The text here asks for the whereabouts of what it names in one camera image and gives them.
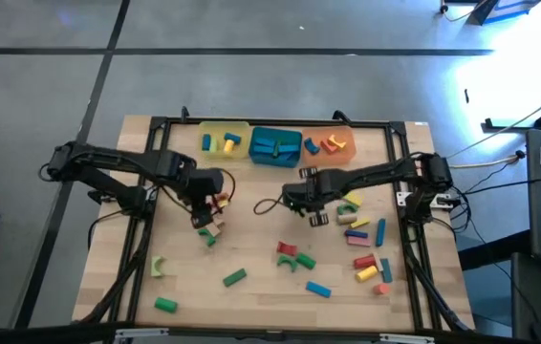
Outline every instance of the gray floor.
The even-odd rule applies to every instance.
[[[120,1],[0,1],[0,47],[107,45]],[[484,136],[483,118],[519,118],[541,104],[541,5],[479,27],[436,17],[438,2],[132,1],[119,47],[497,49],[492,56],[115,56],[90,132],[115,145],[124,115],[352,118],[428,121],[439,153]],[[457,16],[467,8],[452,8]],[[38,248],[56,185],[36,169],[76,136],[101,56],[0,56],[0,327],[8,326]],[[468,89],[470,102],[465,102]],[[452,163],[489,161],[523,148],[503,135]],[[493,168],[455,170],[468,188]],[[523,162],[488,182],[526,178]],[[97,206],[76,185],[32,318],[71,319]],[[472,196],[486,240],[528,227],[526,187]],[[459,247],[478,245],[473,231]],[[510,323],[509,280],[495,267],[465,274],[472,309]],[[485,320],[477,325],[489,328]]]

